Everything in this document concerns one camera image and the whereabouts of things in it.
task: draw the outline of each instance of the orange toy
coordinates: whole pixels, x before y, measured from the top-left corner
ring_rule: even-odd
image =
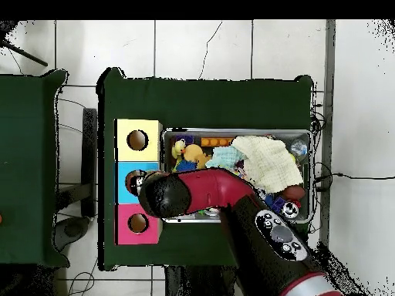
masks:
[[[206,153],[199,154],[197,157],[197,167],[196,169],[204,169],[206,167],[206,162],[211,160],[211,156],[207,156]]]
[[[196,144],[190,144],[185,148],[184,159],[186,161],[196,162],[197,156],[203,154],[203,150]]]
[[[229,146],[233,137],[202,137],[202,146]]]

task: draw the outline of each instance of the gray metal tray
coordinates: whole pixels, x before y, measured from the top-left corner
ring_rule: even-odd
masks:
[[[273,135],[277,140],[284,142],[289,150],[292,142],[296,139],[304,140],[309,146],[309,153],[312,151],[312,136],[308,130],[303,129],[197,129],[197,128],[167,128],[162,131],[160,149],[161,162],[160,169],[162,171],[171,172],[173,169],[171,156],[172,140],[176,136],[193,136],[194,143],[200,145],[201,137],[236,137],[236,136],[264,136]],[[212,148],[202,147],[206,153]],[[312,217],[312,156],[307,156],[301,163],[301,173],[303,178],[303,188],[306,195],[301,199],[301,210],[296,220],[297,224],[305,224]],[[218,215],[209,216],[206,214],[190,214],[187,216],[179,216],[168,218],[168,223],[219,223]]]

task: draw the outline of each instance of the table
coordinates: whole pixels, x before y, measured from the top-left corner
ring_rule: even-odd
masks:
[[[99,96],[99,265],[235,265],[220,224],[165,224],[158,244],[116,246],[113,239],[115,119],[159,120],[164,128],[309,130],[312,80],[126,79],[107,69]]]
[[[0,75],[0,263],[67,267],[52,245],[56,212],[54,99],[67,72]]]

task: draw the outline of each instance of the blue toy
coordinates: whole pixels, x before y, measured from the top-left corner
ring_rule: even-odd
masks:
[[[186,161],[182,160],[180,163],[176,166],[176,171],[191,171],[191,170],[196,170],[196,163],[193,163],[191,161]]]
[[[181,135],[181,136],[176,136],[176,142],[179,140],[184,140],[185,145],[193,144],[194,143],[194,137],[191,135]]]
[[[277,197],[275,202],[270,206],[270,208],[276,212],[277,214],[281,211],[282,207],[284,207],[285,200],[281,197]]]
[[[265,203],[268,207],[271,207],[274,203],[275,199],[272,194],[266,194]]]

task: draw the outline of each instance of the red ball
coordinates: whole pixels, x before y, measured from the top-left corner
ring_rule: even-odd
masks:
[[[282,191],[282,197],[286,200],[300,200],[305,194],[303,187],[298,185],[288,186]]]

